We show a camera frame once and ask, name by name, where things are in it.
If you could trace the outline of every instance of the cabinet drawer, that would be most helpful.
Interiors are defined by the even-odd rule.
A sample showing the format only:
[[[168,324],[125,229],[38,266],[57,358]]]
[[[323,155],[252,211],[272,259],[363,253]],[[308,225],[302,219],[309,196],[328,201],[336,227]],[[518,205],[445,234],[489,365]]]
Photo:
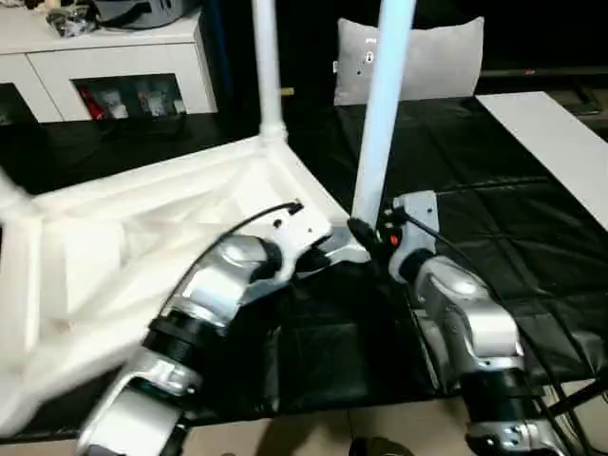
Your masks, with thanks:
[[[0,117],[2,124],[62,120],[25,54],[0,55]]]
[[[104,78],[111,86],[110,78],[119,78],[118,82],[126,77],[169,75],[175,78],[185,112],[216,110],[211,83],[202,70],[206,63],[200,62],[194,43],[73,49],[34,53],[29,58],[66,121],[91,119],[90,106],[78,87]]]

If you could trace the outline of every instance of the robotic arm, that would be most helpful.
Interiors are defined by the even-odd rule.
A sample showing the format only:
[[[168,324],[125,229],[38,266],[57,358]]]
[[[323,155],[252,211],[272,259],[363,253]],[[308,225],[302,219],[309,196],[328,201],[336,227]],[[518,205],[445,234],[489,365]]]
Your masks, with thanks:
[[[446,256],[434,237],[407,214],[438,225],[432,192],[399,197],[386,212],[385,227],[398,247],[389,272],[411,285],[417,302],[438,326],[455,370],[470,423],[468,446],[478,455],[560,455],[564,449],[542,419],[525,383],[523,351],[513,317],[486,284]]]
[[[284,286],[302,255],[331,238],[332,227],[320,213],[299,203],[287,206],[267,239],[221,237],[200,256],[89,416],[77,454],[181,454],[190,398],[201,387],[209,354],[238,309]],[[344,240],[326,242],[335,248],[320,255],[336,261],[347,257]],[[362,249],[355,256],[367,259]]]
[[[389,272],[412,287],[446,342],[470,418],[469,447],[482,456],[566,456],[525,383],[513,317],[479,277],[436,255],[434,237],[407,214],[437,226],[432,193],[399,197],[386,213],[384,228],[396,247]],[[181,454],[190,398],[202,385],[209,353],[238,309],[284,286],[303,265],[309,274],[341,260],[368,259],[349,233],[332,229],[320,214],[299,204],[278,217],[274,227],[267,239],[221,237],[201,255],[89,416],[79,455]],[[350,227],[357,232],[354,224]],[[373,253],[375,235],[370,240],[362,243]]]

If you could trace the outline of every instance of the bottle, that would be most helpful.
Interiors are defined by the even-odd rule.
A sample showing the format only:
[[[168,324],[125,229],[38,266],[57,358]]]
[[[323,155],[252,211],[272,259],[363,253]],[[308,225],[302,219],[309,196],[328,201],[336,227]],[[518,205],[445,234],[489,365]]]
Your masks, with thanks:
[[[87,87],[81,86],[78,87],[78,91],[80,92],[80,96],[82,97],[83,102],[85,102],[86,109],[91,115],[91,118],[94,121],[100,121],[101,119],[105,119],[104,110],[101,106],[97,104],[95,99],[93,99],[90,90]]]

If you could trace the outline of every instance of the dark wall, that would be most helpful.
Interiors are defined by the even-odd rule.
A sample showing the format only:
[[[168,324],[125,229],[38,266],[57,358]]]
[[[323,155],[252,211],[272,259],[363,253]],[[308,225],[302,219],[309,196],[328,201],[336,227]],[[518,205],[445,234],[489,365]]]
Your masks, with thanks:
[[[218,5],[228,56],[233,107],[257,110],[251,0],[208,0]],[[414,27],[457,25],[485,17],[484,69],[608,64],[598,0],[418,0]],[[377,25],[380,0],[276,0],[281,83],[293,87],[284,103],[333,102],[333,61],[340,17]]]

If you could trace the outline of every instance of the black cable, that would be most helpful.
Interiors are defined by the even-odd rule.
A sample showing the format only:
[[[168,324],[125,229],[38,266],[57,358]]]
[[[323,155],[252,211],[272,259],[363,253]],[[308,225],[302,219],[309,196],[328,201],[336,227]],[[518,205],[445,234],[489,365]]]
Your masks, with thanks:
[[[209,253],[215,249],[216,247],[218,247],[224,240],[226,240],[227,238],[229,238],[231,235],[233,235],[234,233],[236,233],[238,230],[240,230],[242,227],[248,225],[249,223],[251,223],[252,221],[255,221],[257,219],[261,219],[264,216],[267,216],[268,214],[272,214],[273,212],[276,211],[280,211],[282,209],[287,209],[290,211],[294,211],[296,212],[297,210],[302,208],[302,204],[298,201],[293,201],[293,202],[284,202],[282,204],[278,204],[276,206],[272,206],[269,207],[268,209],[264,209],[263,211],[259,211],[257,214],[254,214],[248,218],[246,218],[243,221],[240,221],[239,223],[237,223],[235,226],[233,226],[232,228],[230,228],[229,230],[224,231],[221,235],[219,235],[218,237],[216,237],[216,240],[214,240],[203,252],[202,254],[200,254],[197,259],[194,260],[194,262],[188,267],[188,269],[186,270],[186,272],[183,274],[182,277],[186,277],[189,276],[190,273],[192,273],[192,271],[194,270],[194,268],[197,266],[197,264],[203,259],[205,258],[207,255],[209,255]],[[167,301],[169,299],[171,299],[171,296],[173,296],[176,291],[178,290],[178,288],[181,285],[181,280],[176,284],[176,286],[173,288],[173,290],[171,290],[171,293],[169,294],[169,296],[167,297]],[[162,305],[161,309],[159,310],[159,314],[162,312],[162,309],[164,309],[164,304]]]
[[[496,288],[494,288],[494,286],[492,285],[492,282],[490,282],[487,279],[487,277],[477,267],[475,262],[462,249],[460,249],[460,247],[455,245],[453,242],[451,242],[449,239],[447,239],[445,236],[443,236],[438,231],[433,230],[432,228],[430,228],[429,226],[424,224],[418,218],[415,218],[405,212],[404,212],[404,218],[407,221],[411,222],[412,224],[416,225],[418,228],[420,228],[422,231],[424,231],[428,235],[433,236],[434,238],[443,242],[450,250],[452,250],[455,254],[457,254],[458,257],[460,257],[466,263],[467,267],[470,268],[471,271],[474,274],[476,274],[480,278],[481,281],[483,281],[485,283],[485,285],[487,286],[489,291],[494,295],[494,297],[496,298],[498,303],[502,307],[504,307],[504,300],[501,298],[501,296],[497,292]],[[541,364],[542,368],[547,373],[547,377],[549,379],[551,386],[554,388],[554,390],[558,394],[560,400],[562,400],[563,398],[566,397],[565,392],[563,391],[561,384],[557,381],[555,373],[553,372],[553,370],[551,369],[546,358],[542,354],[541,349],[536,345],[536,343],[534,342],[534,340],[532,339],[530,334],[524,328],[522,328],[522,326],[517,322],[517,320],[515,320],[515,323],[516,323],[518,330],[519,330],[520,334],[522,335],[523,339],[525,339],[526,343],[530,347],[530,350],[534,353],[536,358],[539,360],[539,363]],[[546,417],[547,421],[549,421],[549,423],[551,424],[551,427],[554,429],[554,431],[556,432],[558,437],[563,442],[563,445],[566,447],[566,449],[571,454],[573,454],[573,455],[576,454],[576,452],[574,451],[574,447],[572,446],[572,443],[568,440],[567,436],[563,432],[563,429],[558,424],[555,416],[553,415],[553,413],[551,413],[551,411],[549,410],[548,406],[544,403],[542,398],[537,398],[537,402],[539,403],[539,407],[541,408],[543,415]],[[592,456],[593,451],[600,452],[600,451],[597,451],[595,448],[593,448],[591,446],[591,444],[589,443],[587,435],[584,432],[582,425],[580,424],[580,420],[579,420],[579,417],[577,416],[577,414],[573,410],[570,410],[568,412],[568,417],[570,418],[574,431],[577,434],[577,438],[579,439],[580,444],[582,445],[585,454],[587,456]]]

